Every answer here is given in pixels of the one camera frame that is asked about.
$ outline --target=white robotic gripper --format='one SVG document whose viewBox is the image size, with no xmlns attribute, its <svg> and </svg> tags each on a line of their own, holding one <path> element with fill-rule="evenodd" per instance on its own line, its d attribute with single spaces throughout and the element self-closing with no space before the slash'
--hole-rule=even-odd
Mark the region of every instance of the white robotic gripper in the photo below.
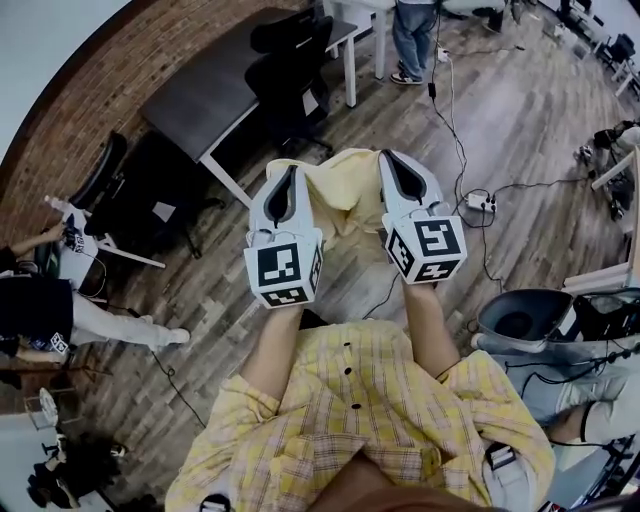
<svg viewBox="0 0 640 512">
<path fill-rule="evenodd" d="M 450 279 L 467 259 L 460 217 L 447 215 L 435 176 L 413 158 L 384 150 L 379 156 L 387 213 L 385 248 L 408 284 Z"/>
<path fill-rule="evenodd" d="M 251 291 L 268 309 L 313 302 L 322 269 L 322 231 L 313 225 L 307 181 L 290 165 L 251 203 L 244 257 Z"/>
</svg>

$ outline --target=jeans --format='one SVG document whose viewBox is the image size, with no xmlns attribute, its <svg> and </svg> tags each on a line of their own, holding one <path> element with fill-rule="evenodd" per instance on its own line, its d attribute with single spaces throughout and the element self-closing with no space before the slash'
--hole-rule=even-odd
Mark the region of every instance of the jeans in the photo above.
<svg viewBox="0 0 640 512">
<path fill-rule="evenodd" d="M 429 31 L 436 19 L 435 4 L 397 2 L 393 19 L 393 41 L 403 71 L 414 80 L 422 80 L 429 56 Z"/>
</svg>

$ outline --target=white pants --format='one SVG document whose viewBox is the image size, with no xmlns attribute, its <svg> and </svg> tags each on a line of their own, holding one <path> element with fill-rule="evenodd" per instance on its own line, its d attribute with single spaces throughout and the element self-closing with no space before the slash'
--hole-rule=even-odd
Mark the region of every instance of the white pants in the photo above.
<svg viewBox="0 0 640 512">
<path fill-rule="evenodd" d="M 76 292 L 73 293 L 73 326 L 71 343 L 74 345 L 112 339 L 162 347 L 173 341 L 170 329 L 147 323 L 141 318 L 112 315 Z M 86 332 L 82 335 L 75 332 L 76 329 Z"/>
</svg>

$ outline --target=black shirt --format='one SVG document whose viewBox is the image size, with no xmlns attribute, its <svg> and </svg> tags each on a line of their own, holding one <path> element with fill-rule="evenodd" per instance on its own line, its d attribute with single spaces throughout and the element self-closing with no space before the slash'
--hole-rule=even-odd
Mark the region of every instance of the black shirt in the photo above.
<svg viewBox="0 0 640 512">
<path fill-rule="evenodd" d="M 0 250 L 0 273 L 15 267 L 16 257 L 11 249 Z M 52 350 L 54 338 L 69 344 L 73 327 L 72 297 L 71 284 L 62 279 L 0 278 L 0 352 L 14 357 L 19 335 L 40 350 Z"/>
</svg>

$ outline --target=black office chair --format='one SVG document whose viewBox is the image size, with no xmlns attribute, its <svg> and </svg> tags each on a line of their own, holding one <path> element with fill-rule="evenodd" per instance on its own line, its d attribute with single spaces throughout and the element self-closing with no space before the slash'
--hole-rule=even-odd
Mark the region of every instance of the black office chair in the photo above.
<svg viewBox="0 0 640 512">
<path fill-rule="evenodd" d="M 112 131 L 94 170 L 69 202 L 79 210 L 89 208 L 107 187 L 126 153 L 127 139 Z"/>
<path fill-rule="evenodd" d="M 140 139 L 114 176 L 115 170 L 113 165 L 99 165 L 80 189 L 82 193 L 71 200 L 86 209 L 100 196 L 85 233 L 113 234 L 138 252 L 162 250 L 176 236 L 184 237 L 193 257 L 200 258 L 189 226 L 203 210 L 225 206 L 217 198 L 204 197 L 210 173 L 155 132 Z"/>
<path fill-rule="evenodd" d="M 316 136 L 330 112 L 329 88 L 320 68 L 332 29 L 333 18 L 316 19 L 307 10 L 257 27 L 251 36 L 252 48 L 267 54 L 249 67 L 245 79 L 260 100 L 273 143 L 284 155 L 300 139 L 333 154 L 333 147 Z M 305 95 L 317 104 L 310 112 L 305 109 Z"/>
<path fill-rule="evenodd" d="M 622 64 L 625 60 L 635 55 L 633 41 L 627 34 L 618 35 L 616 42 L 611 46 L 605 46 L 598 56 L 604 61 L 607 67 L 613 69 L 613 63 Z"/>
</svg>

